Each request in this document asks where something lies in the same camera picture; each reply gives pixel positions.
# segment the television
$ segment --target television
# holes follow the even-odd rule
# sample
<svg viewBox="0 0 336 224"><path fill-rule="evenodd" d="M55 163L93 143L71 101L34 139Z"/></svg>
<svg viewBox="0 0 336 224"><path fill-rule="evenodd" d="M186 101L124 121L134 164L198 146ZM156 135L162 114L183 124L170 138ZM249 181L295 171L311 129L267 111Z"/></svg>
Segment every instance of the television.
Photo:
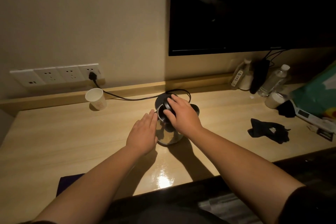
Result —
<svg viewBox="0 0 336 224"><path fill-rule="evenodd" d="M170 0L169 55L336 46L335 0Z"/></svg>

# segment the forearm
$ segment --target forearm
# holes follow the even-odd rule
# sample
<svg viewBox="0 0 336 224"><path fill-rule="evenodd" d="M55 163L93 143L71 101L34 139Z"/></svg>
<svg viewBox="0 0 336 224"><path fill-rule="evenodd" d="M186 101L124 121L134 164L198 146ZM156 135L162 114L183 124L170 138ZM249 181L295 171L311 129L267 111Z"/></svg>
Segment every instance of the forearm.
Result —
<svg viewBox="0 0 336 224"><path fill-rule="evenodd" d="M271 162L207 129L190 139L212 161L232 191L267 224L277 221L287 198L303 186Z"/></svg>
<svg viewBox="0 0 336 224"><path fill-rule="evenodd" d="M123 147L73 183L34 221L48 220L57 224L97 223L109 207L122 179L139 158L135 149Z"/></svg>

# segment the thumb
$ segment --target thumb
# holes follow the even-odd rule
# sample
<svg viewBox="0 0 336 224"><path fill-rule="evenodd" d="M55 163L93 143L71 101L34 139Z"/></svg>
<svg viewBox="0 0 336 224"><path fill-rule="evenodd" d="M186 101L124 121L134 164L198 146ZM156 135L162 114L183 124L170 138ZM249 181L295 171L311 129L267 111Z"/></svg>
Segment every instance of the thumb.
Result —
<svg viewBox="0 0 336 224"><path fill-rule="evenodd" d="M173 115L173 113L169 110L163 110L163 113L168 117L170 120L171 124L175 127L176 124L176 117Z"/></svg>

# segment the hand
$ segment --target hand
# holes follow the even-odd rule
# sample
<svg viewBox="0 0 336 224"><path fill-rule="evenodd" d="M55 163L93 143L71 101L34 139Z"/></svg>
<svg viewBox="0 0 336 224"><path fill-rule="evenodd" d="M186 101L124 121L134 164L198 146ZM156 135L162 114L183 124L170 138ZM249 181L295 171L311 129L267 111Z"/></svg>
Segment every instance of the hand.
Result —
<svg viewBox="0 0 336 224"><path fill-rule="evenodd" d="M201 121L187 100L179 98L174 94L171 97L173 100L168 98L168 103L175 111L176 117L169 110L164 110L163 113L178 132L190 138L193 133L197 133L203 128Z"/></svg>
<svg viewBox="0 0 336 224"><path fill-rule="evenodd" d="M128 135L126 147L132 147L141 156L149 153L158 141L155 136L157 120L158 115L154 113L154 110L151 110L149 114L146 113L141 120L134 124Z"/></svg>

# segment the wall socket panel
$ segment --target wall socket panel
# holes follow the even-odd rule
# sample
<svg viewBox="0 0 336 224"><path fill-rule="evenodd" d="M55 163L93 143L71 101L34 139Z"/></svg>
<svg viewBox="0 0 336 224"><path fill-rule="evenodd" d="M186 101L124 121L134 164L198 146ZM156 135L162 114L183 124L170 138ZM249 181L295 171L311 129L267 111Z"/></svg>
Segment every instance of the wall socket panel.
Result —
<svg viewBox="0 0 336 224"><path fill-rule="evenodd" d="M84 76L78 66L57 67L57 70L67 82L82 82L85 81Z"/></svg>
<svg viewBox="0 0 336 224"><path fill-rule="evenodd" d="M10 71L10 74L25 87L45 85L45 82L33 69Z"/></svg>
<svg viewBox="0 0 336 224"><path fill-rule="evenodd" d="M103 71L98 63L87 64L87 65L78 65L79 70L81 70L85 80L89 80L89 73L94 72L97 75L97 79L103 79Z"/></svg>
<svg viewBox="0 0 336 224"><path fill-rule="evenodd" d="M34 71L46 84L60 84L66 82L56 67L39 68L34 69Z"/></svg>

